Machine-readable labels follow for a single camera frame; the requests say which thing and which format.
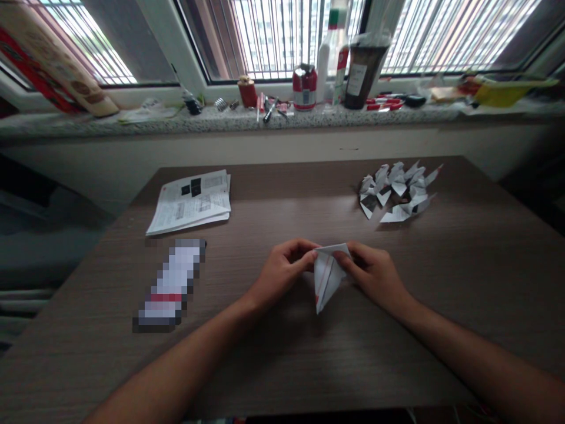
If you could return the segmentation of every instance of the white wall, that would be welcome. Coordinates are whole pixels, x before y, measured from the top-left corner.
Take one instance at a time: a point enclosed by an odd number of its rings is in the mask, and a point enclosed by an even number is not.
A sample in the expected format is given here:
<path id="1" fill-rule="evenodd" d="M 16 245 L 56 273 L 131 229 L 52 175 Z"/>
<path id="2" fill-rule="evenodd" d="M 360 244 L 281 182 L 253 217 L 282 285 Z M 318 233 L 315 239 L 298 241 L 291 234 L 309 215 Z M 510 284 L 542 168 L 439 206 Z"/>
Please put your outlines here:
<path id="1" fill-rule="evenodd" d="M 464 155 L 499 180 L 551 151 L 556 132 L 548 124 L 403 125 L 48 140 L 1 153 L 119 214 L 160 167 Z"/>

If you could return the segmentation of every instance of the small black bottle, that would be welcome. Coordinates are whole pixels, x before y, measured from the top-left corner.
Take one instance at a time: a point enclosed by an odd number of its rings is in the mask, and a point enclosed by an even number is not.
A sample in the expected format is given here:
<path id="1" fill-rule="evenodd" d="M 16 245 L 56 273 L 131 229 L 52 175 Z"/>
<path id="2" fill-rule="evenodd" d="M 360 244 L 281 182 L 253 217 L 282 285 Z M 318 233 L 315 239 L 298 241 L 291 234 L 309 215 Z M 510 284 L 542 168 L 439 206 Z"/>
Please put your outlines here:
<path id="1" fill-rule="evenodd" d="M 202 108 L 198 101 L 194 98 L 192 93 L 188 90 L 182 92 L 182 101 L 187 106 L 188 112 L 191 115 L 200 115 L 202 113 Z"/>

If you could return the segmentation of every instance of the wooden table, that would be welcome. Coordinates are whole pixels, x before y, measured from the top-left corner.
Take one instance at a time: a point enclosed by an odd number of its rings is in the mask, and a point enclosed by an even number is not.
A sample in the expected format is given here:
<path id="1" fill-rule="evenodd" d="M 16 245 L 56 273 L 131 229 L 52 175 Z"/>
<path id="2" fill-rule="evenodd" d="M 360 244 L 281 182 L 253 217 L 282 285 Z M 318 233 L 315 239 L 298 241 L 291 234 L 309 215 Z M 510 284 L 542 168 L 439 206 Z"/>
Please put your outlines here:
<path id="1" fill-rule="evenodd" d="M 413 159 L 404 163 L 412 165 Z M 565 377 L 565 241 L 461 157 L 424 214 L 365 218 L 355 187 L 392 160 L 229 166 L 223 224 L 144 236 L 160 187 L 222 167 L 163 168 L 0 360 L 0 421 L 76 422 L 132 372 L 242 295 L 271 246 L 302 236 L 388 250 L 409 290 L 440 313 Z M 174 239 L 205 238 L 194 302 L 170 334 L 132 314 Z M 191 417 L 438 405 L 471 393 L 405 329 L 345 284 L 316 316 L 306 275 L 199 395 Z"/>

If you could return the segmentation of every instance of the person's left hand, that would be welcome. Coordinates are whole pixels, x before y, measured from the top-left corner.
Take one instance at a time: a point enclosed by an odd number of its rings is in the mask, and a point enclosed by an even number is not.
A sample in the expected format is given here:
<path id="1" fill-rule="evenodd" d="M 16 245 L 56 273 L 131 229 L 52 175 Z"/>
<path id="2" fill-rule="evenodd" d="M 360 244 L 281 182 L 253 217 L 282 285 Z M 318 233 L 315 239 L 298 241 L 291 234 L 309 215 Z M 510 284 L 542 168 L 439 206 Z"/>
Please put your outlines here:
<path id="1" fill-rule="evenodd" d="M 270 308 L 293 286 L 300 274 L 314 271 L 318 253 L 312 249 L 316 247 L 321 246 L 303 238 L 273 247 L 259 278 L 245 297 L 257 308 Z"/>

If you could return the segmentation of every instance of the granite window sill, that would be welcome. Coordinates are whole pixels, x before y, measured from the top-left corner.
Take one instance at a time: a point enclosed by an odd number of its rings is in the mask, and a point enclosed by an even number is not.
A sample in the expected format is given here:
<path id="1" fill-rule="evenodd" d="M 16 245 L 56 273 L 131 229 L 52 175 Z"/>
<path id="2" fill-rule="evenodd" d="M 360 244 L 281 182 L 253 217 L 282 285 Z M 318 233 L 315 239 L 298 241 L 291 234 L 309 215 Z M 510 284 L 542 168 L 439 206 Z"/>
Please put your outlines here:
<path id="1" fill-rule="evenodd" d="M 0 120 L 0 140 L 2 144 L 10 144 L 15 140 L 26 138 L 79 138 L 107 137 L 116 135 L 150 135 L 150 134 L 182 134 L 182 133 L 221 133 L 234 131 L 268 131 L 302 128 L 327 127 L 373 127 L 375 125 L 429 124 L 450 121 L 472 121 L 461 112 L 460 108 L 440 105 L 425 105 L 420 109 L 404 107 L 398 111 L 350 111 L 338 107 L 333 112 L 319 111 L 295 112 L 286 120 L 274 114 L 268 124 L 262 120 L 257 122 L 257 113 L 241 107 L 236 111 L 218 112 L 213 107 L 204 108 L 201 115 L 190 116 L 182 109 L 174 118 L 162 121 L 121 124 L 118 115 L 96 119 L 90 115 L 29 114 L 14 115 Z M 507 110 L 504 114 L 479 115 L 490 118 L 508 118 L 513 116 L 523 120 L 524 117 L 537 119 L 565 115 L 562 104 L 551 104 L 538 107 L 535 111 L 523 108 Z"/>

